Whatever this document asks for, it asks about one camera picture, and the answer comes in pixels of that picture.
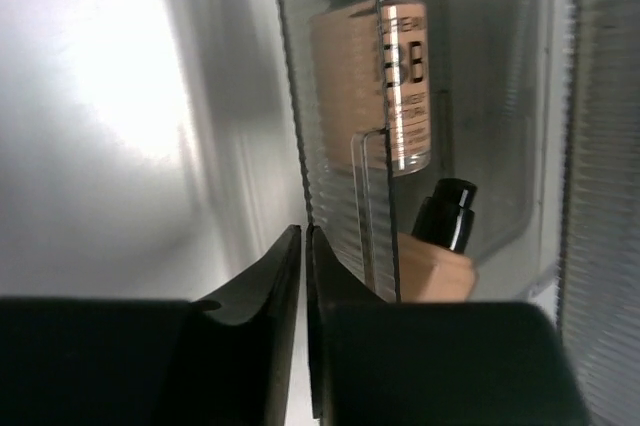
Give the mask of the beige foundation bottle grey pump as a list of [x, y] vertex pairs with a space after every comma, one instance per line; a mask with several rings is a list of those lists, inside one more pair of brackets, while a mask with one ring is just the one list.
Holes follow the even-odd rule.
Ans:
[[427, 7], [417, 0], [359, 2], [310, 20], [323, 142], [346, 169], [367, 133], [371, 166], [395, 175], [431, 160]]

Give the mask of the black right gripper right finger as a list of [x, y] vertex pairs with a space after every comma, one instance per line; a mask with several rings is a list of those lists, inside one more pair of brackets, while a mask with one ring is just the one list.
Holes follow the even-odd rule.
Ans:
[[313, 415], [322, 425], [586, 425], [561, 341], [525, 302], [388, 303], [306, 233]]

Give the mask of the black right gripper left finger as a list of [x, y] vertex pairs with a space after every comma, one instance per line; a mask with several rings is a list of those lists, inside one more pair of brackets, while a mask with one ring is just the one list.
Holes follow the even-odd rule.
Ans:
[[196, 301], [3, 299], [2, 423], [283, 424], [301, 236]]

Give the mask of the beige foundation bottle black cap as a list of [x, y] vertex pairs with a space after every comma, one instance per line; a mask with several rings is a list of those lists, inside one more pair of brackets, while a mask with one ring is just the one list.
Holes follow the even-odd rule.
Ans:
[[400, 233], [400, 299], [407, 303], [466, 301], [476, 269], [466, 255], [477, 186], [459, 178], [439, 180], [421, 204], [412, 231]]

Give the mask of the clear smoky makeup organizer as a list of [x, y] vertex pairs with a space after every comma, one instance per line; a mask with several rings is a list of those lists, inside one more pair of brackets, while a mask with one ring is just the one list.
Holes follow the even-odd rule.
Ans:
[[[431, 160], [397, 176], [325, 152], [310, 20], [366, 0], [279, 0], [309, 221], [387, 301], [400, 233], [435, 183], [476, 184], [477, 300], [554, 294], [595, 425], [639, 421], [639, 0], [417, 0]], [[372, 0], [381, 4], [389, 0]]]

